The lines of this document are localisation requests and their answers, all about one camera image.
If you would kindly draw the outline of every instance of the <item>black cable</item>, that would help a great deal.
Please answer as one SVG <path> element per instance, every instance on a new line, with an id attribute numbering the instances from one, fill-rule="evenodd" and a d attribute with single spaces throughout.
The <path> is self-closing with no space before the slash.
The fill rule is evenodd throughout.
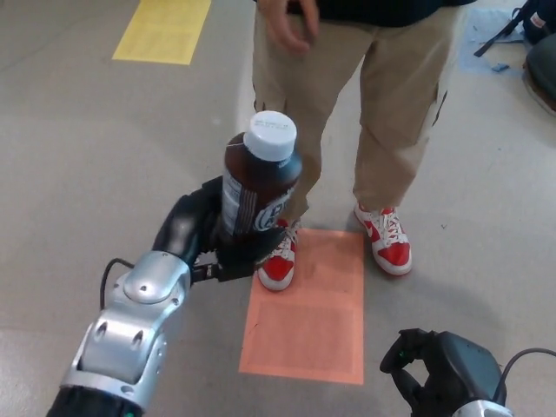
<path id="1" fill-rule="evenodd" d="M 104 310 L 104 307 L 106 307 L 106 282 L 108 281 L 108 275 L 110 274 L 112 267 L 117 263 L 129 269 L 133 269 L 135 267 L 133 263 L 120 258 L 114 258 L 112 261 L 108 262 L 108 265 L 106 265 L 106 268 L 104 269 L 103 280 L 101 281 L 101 311 Z"/>
<path id="2" fill-rule="evenodd" d="M 544 349 L 543 347 L 532 347 L 530 349 L 525 349 L 525 350 L 522 350 L 521 352 L 518 352 L 517 354 L 515 354 L 513 356 L 513 358 L 510 359 L 510 361 L 507 363 L 506 367 L 504 368 L 504 372 L 502 373 L 502 376 L 500 377 L 500 382 L 498 383 L 498 386 L 496 387 L 496 391 L 494 391 L 493 401 L 496 402 L 497 404 L 500 404 L 501 406 L 505 406 L 505 404 L 501 404 L 501 400 L 500 400 L 500 394 L 502 392 L 502 387 L 504 387 L 504 384 L 506 383 L 507 376 L 510 373 L 510 370 L 512 370 L 513 365 L 515 365 L 515 362 L 517 362 L 519 358 L 521 358 L 522 356 L 525 356 L 526 354 L 550 354 L 551 356 L 556 357 L 556 352 L 554 352 L 553 350 L 550 350 L 550 349 Z"/>

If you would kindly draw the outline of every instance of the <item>robotic hand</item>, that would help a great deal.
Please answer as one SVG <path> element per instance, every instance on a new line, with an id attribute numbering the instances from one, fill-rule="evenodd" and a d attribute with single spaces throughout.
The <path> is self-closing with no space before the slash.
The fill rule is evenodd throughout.
<path id="1" fill-rule="evenodd" d="M 146 413 L 166 357 L 168 338 L 190 287 L 254 273 L 283 240 L 282 228 L 227 245 L 218 239 L 222 178 L 183 196 L 153 248 L 114 284 L 89 326 L 47 417 L 140 417 Z"/>
<path id="2" fill-rule="evenodd" d="M 424 387 L 404 370 L 415 360 L 429 372 Z M 412 417 L 513 417 L 505 407 L 507 372 L 488 350 L 456 334 L 402 330 L 381 371 L 392 375 Z"/>

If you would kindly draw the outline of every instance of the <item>sneaker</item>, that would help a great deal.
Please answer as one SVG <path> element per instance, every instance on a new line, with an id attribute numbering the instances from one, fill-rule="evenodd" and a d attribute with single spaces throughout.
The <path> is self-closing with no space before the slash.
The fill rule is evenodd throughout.
<path id="1" fill-rule="evenodd" d="M 371 238 L 376 263 L 390 275 L 401 276 L 409 273 L 412 266 L 411 246 L 395 208 L 365 211 L 357 204 L 354 212 Z"/>
<path id="2" fill-rule="evenodd" d="M 286 238 L 262 267 L 255 272 L 261 284 L 271 291 L 283 291 L 294 278 L 297 231 L 300 228 L 299 221 L 294 222 L 290 227 L 286 222 L 280 221 L 278 224 L 288 228 Z"/>

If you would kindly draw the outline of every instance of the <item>brown bottle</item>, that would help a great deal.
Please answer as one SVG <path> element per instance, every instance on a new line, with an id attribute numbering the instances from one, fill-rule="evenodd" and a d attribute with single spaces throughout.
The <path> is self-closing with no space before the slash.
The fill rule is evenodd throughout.
<path id="1" fill-rule="evenodd" d="M 251 118 L 224 155 L 220 236 L 229 241 L 268 230 L 278 221 L 301 174 L 297 128 L 276 111 Z"/>

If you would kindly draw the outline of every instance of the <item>khaki pants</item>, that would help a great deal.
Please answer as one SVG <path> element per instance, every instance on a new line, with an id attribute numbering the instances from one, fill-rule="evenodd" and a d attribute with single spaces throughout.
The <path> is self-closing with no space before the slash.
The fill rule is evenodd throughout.
<path id="1" fill-rule="evenodd" d="M 361 135 L 354 195 L 369 210 L 397 207 L 413 182 L 430 128 L 447 96 L 454 45 L 467 8 L 442 8 L 401 29 L 321 23 L 310 52 L 291 56 L 255 19 L 255 109 L 281 111 L 298 128 L 300 182 L 284 217 L 308 209 L 307 194 L 321 176 L 321 136 L 338 95 L 361 60 Z M 290 17 L 299 30 L 301 19 Z"/>

